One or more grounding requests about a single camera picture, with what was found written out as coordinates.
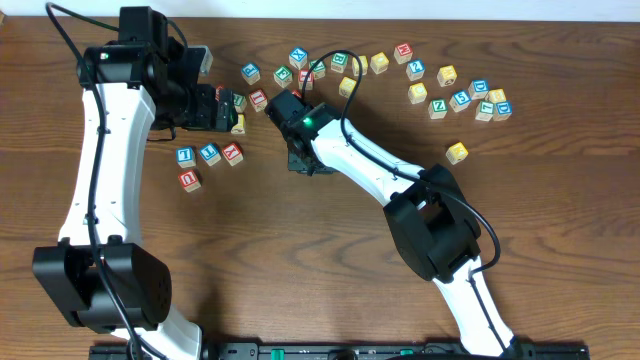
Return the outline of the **yellow block centre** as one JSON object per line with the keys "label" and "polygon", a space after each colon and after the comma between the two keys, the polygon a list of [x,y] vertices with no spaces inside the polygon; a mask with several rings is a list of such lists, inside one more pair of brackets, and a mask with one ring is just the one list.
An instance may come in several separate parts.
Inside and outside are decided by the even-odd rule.
{"label": "yellow block centre", "polygon": [[358,82],[350,77],[343,77],[339,84],[339,95],[344,98],[349,98],[355,87],[358,85]]}

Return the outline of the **red I block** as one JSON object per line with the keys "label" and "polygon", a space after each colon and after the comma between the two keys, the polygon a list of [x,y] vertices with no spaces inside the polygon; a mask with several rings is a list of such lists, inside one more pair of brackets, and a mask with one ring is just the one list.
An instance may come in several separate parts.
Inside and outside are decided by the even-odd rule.
{"label": "red I block", "polygon": [[263,111],[268,104],[268,98],[262,89],[251,92],[248,97],[251,106],[256,112]]}

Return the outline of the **green B block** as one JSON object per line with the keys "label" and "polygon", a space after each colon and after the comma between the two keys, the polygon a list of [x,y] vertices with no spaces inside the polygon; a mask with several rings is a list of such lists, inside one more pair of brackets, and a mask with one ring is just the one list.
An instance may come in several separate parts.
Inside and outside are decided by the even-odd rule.
{"label": "green B block", "polygon": [[335,52],[331,57],[330,69],[337,73],[343,73],[346,69],[348,60],[348,53]]}

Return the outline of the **red U block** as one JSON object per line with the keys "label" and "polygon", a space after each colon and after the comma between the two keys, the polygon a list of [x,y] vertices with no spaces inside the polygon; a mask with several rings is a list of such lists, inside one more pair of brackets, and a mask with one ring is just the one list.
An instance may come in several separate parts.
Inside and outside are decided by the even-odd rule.
{"label": "red U block", "polygon": [[188,170],[181,173],[178,177],[182,188],[190,193],[201,187],[199,175],[195,170]]}

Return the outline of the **green N block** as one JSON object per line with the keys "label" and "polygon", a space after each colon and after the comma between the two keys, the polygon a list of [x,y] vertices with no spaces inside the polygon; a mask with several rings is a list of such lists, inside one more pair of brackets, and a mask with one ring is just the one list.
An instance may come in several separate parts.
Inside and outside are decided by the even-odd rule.
{"label": "green N block", "polygon": [[322,79],[326,76],[326,66],[323,61],[311,60],[309,63],[310,80]]}

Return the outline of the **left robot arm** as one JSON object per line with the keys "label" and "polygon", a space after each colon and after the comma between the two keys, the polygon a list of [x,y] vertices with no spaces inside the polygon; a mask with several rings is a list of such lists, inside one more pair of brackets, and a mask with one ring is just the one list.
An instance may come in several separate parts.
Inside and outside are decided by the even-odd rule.
{"label": "left robot arm", "polygon": [[153,130],[230,131],[233,94],[199,82],[209,50],[189,46],[162,13],[124,7],[115,31],[75,54],[78,176],[58,242],[35,249],[33,274],[69,325],[126,339],[126,359],[214,359],[217,347],[173,305],[168,267],[144,249],[141,173]]}

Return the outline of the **yellow block lone right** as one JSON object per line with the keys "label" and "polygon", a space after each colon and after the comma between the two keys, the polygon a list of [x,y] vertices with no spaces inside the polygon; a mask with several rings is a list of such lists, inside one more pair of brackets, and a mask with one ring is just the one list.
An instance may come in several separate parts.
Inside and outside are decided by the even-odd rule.
{"label": "yellow block lone right", "polygon": [[465,160],[468,155],[469,155],[469,152],[462,142],[457,142],[451,145],[445,153],[447,160],[452,165],[456,165],[461,161]]}

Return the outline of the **yellow Q block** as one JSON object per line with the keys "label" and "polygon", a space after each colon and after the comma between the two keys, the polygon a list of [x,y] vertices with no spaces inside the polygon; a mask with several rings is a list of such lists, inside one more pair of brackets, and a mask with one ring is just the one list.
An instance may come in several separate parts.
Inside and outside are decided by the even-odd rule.
{"label": "yellow Q block", "polygon": [[453,65],[443,66],[438,70],[437,81],[441,87],[447,87],[455,83],[457,72]]}

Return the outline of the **red E block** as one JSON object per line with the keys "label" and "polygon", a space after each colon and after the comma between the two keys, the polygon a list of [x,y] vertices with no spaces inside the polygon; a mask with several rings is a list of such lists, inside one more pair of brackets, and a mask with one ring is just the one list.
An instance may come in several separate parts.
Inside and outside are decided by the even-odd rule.
{"label": "red E block", "polygon": [[224,89],[224,86],[223,86],[223,85],[218,85],[218,86],[215,88],[215,99],[216,99],[217,101],[219,101],[219,100],[220,100],[220,93],[221,93],[221,91],[222,91],[223,89]]}

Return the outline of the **blue L block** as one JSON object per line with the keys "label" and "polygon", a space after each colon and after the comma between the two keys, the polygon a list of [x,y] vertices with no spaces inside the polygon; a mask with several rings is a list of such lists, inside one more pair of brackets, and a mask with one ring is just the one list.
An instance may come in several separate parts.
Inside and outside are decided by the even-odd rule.
{"label": "blue L block", "polygon": [[176,150],[176,162],[181,168],[193,168],[196,166],[195,152],[192,147],[182,147]]}

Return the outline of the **yellow block under 2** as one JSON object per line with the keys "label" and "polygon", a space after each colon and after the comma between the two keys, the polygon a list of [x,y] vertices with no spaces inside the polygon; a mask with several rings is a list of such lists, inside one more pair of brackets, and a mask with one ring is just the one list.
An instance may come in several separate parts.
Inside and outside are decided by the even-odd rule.
{"label": "yellow block under 2", "polygon": [[411,104],[424,102],[427,98],[428,91],[422,82],[412,84],[408,88],[408,98]]}

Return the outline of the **blue D block lower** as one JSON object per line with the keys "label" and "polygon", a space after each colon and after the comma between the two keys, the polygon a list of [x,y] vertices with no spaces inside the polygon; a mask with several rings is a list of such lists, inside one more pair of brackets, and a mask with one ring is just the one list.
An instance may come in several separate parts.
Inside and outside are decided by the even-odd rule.
{"label": "blue D block lower", "polygon": [[495,104],[494,108],[494,121],[505,121],[507,120],[513,113],[513,107],[510,101],[498,102]]}

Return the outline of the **green Z block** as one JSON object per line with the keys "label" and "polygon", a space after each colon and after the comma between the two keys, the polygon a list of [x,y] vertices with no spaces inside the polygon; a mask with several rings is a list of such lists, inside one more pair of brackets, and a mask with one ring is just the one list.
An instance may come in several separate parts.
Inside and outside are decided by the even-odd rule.
{"label": "green Z block", "polygon": [[428,107],[428,114],[432,120],[442,119],[448,112],[448,106],[444,99],[434,99]]}

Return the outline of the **blue 2 block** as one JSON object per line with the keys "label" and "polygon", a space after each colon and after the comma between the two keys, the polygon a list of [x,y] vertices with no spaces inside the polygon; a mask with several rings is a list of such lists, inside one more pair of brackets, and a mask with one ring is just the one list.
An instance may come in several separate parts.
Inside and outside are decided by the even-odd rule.
{"label": "blue 2 block", "polygon": [[407,63],[406,74],[410,81],[421,79],[425,73],[425,66],[421,59],[411,60]]}

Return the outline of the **yellow block top middle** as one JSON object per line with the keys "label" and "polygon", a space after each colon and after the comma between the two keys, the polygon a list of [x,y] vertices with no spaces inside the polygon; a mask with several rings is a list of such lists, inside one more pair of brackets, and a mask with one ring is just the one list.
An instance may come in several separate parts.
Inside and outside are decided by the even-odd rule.
{"label": "yellow block top middle", "polygon": [[367,74],[369,68],[368,59],[366,56],[353,56],[352,57],[352,72],[355,77]]}

